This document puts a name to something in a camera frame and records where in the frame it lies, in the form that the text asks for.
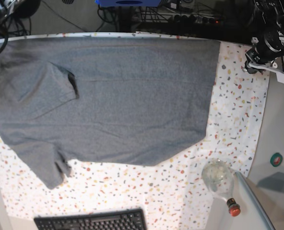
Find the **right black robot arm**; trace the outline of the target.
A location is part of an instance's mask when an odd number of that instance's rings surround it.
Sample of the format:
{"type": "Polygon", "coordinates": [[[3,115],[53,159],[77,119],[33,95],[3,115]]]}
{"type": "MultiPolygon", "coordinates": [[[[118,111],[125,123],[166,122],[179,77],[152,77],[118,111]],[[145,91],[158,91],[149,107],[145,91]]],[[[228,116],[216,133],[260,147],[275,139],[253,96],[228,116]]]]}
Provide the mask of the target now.
{"type": "Polygon", "coordinates": [[[0,0],[0,38],[3,39],[0,54],[10,36],[31,35],[31,16],[39,9],[40,3],[39,0],[0,0]]]}

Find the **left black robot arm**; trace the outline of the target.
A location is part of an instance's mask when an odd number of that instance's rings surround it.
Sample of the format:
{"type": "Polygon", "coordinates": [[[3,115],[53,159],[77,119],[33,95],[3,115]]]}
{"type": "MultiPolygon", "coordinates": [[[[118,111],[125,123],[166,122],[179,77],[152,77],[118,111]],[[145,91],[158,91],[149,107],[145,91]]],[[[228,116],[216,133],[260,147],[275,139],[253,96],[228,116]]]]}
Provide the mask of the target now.
{"type": "Polygon", "coordinates": [[[273,67],[277,58],[284,56],[284,0],[255,0],[264,27],[252,38],[252,48],[246,52],[244,69],[249,74],[273,67]]]}

